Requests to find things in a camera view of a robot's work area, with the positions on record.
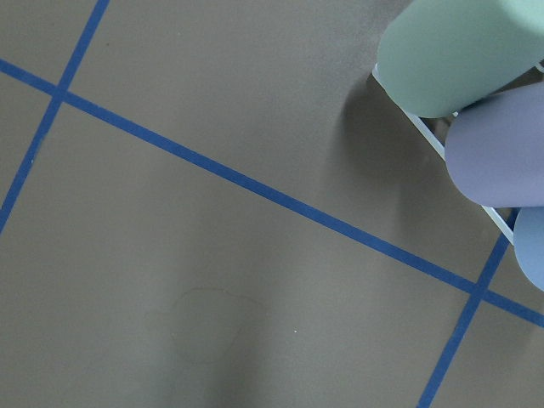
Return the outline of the blue cup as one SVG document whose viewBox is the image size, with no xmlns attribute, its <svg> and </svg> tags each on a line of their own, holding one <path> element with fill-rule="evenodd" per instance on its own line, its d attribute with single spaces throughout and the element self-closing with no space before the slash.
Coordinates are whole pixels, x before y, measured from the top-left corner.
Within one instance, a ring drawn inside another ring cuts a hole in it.
<svg viewBox="0 0 544 408">
<path fill-rule="evenodd" d="M 515 257 L 531 284 L 543 290 L 543 207 L 521 208 L 513 230 Z"/>
</svg>

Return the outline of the mint green cup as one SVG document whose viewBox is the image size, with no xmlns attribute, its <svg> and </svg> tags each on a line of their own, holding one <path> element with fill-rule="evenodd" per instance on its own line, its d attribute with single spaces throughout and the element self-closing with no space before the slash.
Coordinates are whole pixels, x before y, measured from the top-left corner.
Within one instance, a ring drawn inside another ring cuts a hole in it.
<svg viewBox="0 0 544 408">
<path fill-rule="evenodd" d="M 414 1 L 377 49 L 389 98 L 419 117 L 447 116 L 543 59 L 541 1 Z"/>
</svg>

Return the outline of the lavender cup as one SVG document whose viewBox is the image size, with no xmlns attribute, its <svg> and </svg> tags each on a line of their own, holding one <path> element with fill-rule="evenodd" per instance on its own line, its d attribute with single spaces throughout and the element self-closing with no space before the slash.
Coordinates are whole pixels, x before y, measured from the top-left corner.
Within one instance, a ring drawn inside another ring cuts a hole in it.
<svg viewBox="0 0 544 408">
<path fill-rule="evenodd" d="M 543 205 L 543 84 L 493 94 L 461 110 L 445 138 L 457 189 L 486 207 Z"/>
</svg>

